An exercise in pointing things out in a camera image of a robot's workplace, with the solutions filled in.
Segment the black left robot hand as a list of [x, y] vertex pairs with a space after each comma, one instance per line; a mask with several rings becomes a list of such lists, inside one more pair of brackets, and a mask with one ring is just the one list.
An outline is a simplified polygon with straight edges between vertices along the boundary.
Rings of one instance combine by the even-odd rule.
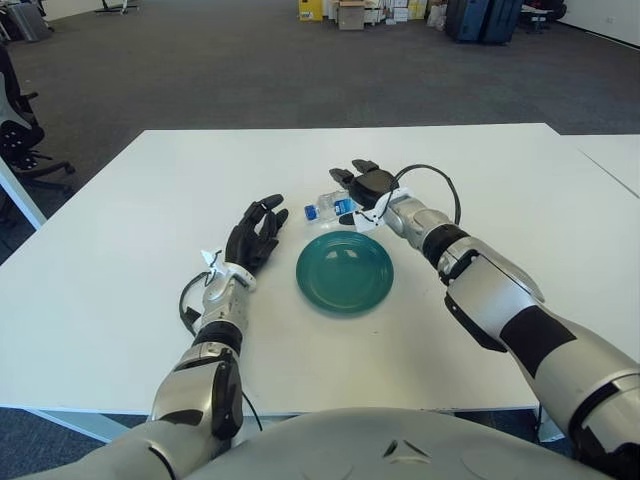
[[273, 194], [252, 202], [239, 223], [232, 229], [225, 249], [225, 261], [256, 275], [279, 243], [278, 234], [289, 212], [275, 212], [284, 197]]

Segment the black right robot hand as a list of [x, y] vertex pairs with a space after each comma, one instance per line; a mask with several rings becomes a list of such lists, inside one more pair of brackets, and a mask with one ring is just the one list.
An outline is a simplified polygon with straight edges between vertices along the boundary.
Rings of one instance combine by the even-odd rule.
[[381, 214], [375, 211], [376, 205], [381, 198], [389, 197], [395, 186], [394, 176], [369, 160], [355, 159], [352, 165], [356, 173], [332, 168], [329, 175], [359, 207], [351, 214], [352, 223], [356, 224], [356, 220], [359, 220], [376, 225], [381, 220]]

